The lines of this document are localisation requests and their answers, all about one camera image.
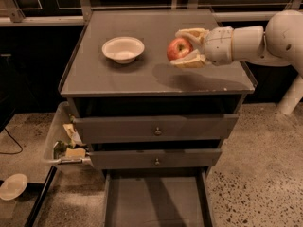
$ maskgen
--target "gray tabletop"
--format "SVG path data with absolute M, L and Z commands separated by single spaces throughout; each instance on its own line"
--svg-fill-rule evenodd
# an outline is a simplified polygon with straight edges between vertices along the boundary
M 195 69 L 169 64 L 166 49 L 177 30 L 217 26 L 207 9 L 94 11 L 61 94 L 100 97 L 252 93 L 253 82 L 239 62 Z M 106 41 L 120 36 L 136 37 L 145 45 L 143 54 L 127 65 L 106 59 L 100 51 Z

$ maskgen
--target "floor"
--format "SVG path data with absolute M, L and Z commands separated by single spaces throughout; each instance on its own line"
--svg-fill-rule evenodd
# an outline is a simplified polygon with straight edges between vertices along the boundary
M 15 173 L 43 183 L 50 168 L 41 160 L 53 113 L 17 114 L 7 129 L 23 146 L 0 155 L 0 180 Z M 303 104 L 291 115 L 275 104 L 242 105 L 223 154 L 207 176 L 218 227 L 303 226 Z M 5 131 L 0 151 L 18 150 Z M 24 226 L 35 191 L 0 200 L 0 226 Z M 104 184 L 90 166 L 59 170 L 34 226 L 101 226 Z

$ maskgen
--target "drawer front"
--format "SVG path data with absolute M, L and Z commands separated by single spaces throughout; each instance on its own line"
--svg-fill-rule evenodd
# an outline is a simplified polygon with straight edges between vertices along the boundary
M 96 169 L 214 166 L 219 148 L 185 150 L 127 150 L 90 153 Z
M 83 142 L 144 142 L 224 139 L 234 128 L 237 114 L 77 118 Z

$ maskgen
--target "black pole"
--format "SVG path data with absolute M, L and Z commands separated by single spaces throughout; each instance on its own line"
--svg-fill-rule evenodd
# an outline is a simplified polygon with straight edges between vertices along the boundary
M 57 168 L 52 166 L 50 168 L 50 170 L 48 171 L 48 174 L 47 174 L 47 177 L 45 179 L 45 183 L 44 183 L 44 188 L 42 189 L 42 191 L 40 192 L 37 200 L 35 201 L 35 204 L 34 206 L 32 207 L 31 209 L 31 212 L 29 214 L 29 217 L 27 219 L 27 223 L 25 225 L 25 227 L 31 227 L 33 226 L 36 218 L 37 218 L 37 215 L 40 211 L 40 208 L 44 202 L 44 199 L 45 199 L 45 195 L 47 194 L 47 191 L 48 191 L 48 188 L 49 186 L 51 185 L 51 182 L 53 181 L 53 178 L 56 174 L 56 171 L 57 171 Z

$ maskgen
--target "white round object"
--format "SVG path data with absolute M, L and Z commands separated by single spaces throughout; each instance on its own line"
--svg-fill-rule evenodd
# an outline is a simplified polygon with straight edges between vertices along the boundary
M 11 201 L 17 198 L 27 188 L 27 176 L 15 174 L 8 177 L 0 187 L 0 198 L 4 201 Z
M 102 47 L 103 54 L 115 62 L 127 64 L 144 51 L 144 44 L 133 37 L 116 37 Z

